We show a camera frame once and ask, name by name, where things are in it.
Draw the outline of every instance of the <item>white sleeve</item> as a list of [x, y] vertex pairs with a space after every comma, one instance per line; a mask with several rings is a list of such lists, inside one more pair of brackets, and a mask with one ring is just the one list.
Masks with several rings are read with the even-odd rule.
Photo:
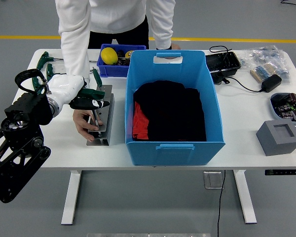
[[90, 37], [89, 0], [55, 0], [59, 17], [61, 49], [68, 75], [89, 75], [87, 48]]
[[151, 30], [158, 49], [171, 46], [175, 0], [150, 0]]

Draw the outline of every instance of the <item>bin handle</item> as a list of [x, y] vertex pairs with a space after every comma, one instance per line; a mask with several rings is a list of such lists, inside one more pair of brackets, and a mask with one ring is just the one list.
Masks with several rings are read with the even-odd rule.
[[195, 146], [193, 144], [160, 144], [156, 146], [156, 150], [159, 149], [191, 149], [194, 150]]
[[167, 58], [167, 57], [179, 58], [181, 57], [181, 53], [157, 53], [156, 56], [158, 58]]

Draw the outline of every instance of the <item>black pants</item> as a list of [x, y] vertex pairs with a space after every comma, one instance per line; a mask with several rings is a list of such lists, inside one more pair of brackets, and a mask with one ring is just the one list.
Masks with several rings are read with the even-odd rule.
[[138, 27], [123, 33], [105, 34], [90, 32], [88, 48], [101, 48], [102, 44], [111, 44], [112, 40], [115, 39], [119, 44], [145, 45], [146, 49], [149, 49], [148, 32], [148, 20], [145, 17], [144, 21]]

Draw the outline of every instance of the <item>white table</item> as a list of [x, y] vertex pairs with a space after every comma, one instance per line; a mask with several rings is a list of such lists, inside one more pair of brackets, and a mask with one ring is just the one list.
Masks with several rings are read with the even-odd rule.
[[[48, 51], [51, 57], [61, 58], [60, 49], [39, 49], [29, 64], [29, 69], [36, 68], [40, 56]], [[242, 51], [234, 51], [241, 56]], [[89, 59], [97, 60], [99, 50], [89, 50]], [[236, 81], [230, 84], [216, 85], [217, 97], [222, 115], [223, 134], [226, 145], [204, 166], [149, 167], [134, 166], [125, 145], [124, 104], [126, 78], [102, 78], [103, 84], [111, 84], [115, 106], [111, 127], [109, 146], [86, 146], [86, 140], [80, 136], [72, 120], [72, 109], [64, 106], [63, 111], [47, 126], [42, 126], [45, 145], [51, 150], [51, 156], [42, 169], [71, 171], [67, 199], [62, 224], [73, 223], [76, 197], [83, 170], [163, 170], [163, 169], [197, 169], [197, 170], [233, 170], [243, 214], [246, 223], [256, 223], [249, 189], [245, 178], [246, 169], [296, 169], [296, 149], [287, 155], [265, 156], [257, 139], [256, 132], [264, 121], [275, 119], [271, 113], [269, 99], [273, 93], [296, 93], [296, 68], [285, 53], [291, 75], [291, 84], [280, 85], [270, 93], [250, 93]], [[54, 71], [64, 70], [62, 64], [54, 63]], [[246, 87], [260, 90], [258, 84], [246, 70], [238, 70], [234, 76]], [[31, 80], [24, 86], [31, 88]], [[91, 80], [91, 88], [96, 87]], [[23, 92], [18, 91], [16, 98]]]

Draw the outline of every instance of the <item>table leg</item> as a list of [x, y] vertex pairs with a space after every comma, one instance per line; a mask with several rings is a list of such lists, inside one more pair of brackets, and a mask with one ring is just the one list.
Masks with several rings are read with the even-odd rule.
[[68, 191], [66, 196], [66, 202], [64, 207], [62, 225], [72, 225], [74, 221], [74, 210], [77, 201], [79, 183], [81, 177], [81, 170], [71, 170], [70, 181], [68, 185]]
[[247, 180], [245, 176], [245, 170], [234, 170], [233, 171], [237, 188], [238, 188], [238, 194], [240, 197], [240, 202], [242, 206], [242, 212], [243, 216], [245, 218], [246, 224], [253, 224], [257, 223], [255, 211], [253, 209]]

